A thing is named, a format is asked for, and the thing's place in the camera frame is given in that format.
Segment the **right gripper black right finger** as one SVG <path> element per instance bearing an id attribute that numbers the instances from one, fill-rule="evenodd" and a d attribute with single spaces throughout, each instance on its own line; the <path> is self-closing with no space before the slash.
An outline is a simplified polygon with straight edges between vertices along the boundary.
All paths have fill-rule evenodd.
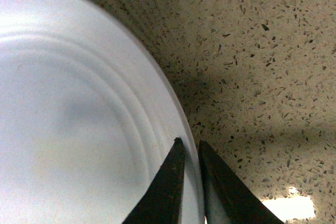
<path id="1" fill-rule="evenodd" d="M 207 223 L 283 223 L 206 142 L 198 147 Z"/>

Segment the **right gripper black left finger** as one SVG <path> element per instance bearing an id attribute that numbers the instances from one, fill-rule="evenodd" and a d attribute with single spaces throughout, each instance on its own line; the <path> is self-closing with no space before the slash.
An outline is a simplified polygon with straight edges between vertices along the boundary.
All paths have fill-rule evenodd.
<path id="1" fill-rule="evenodd" d="M 185 150 L 177 137 L 147 191 L 123 223 L 179 223 Z"/>

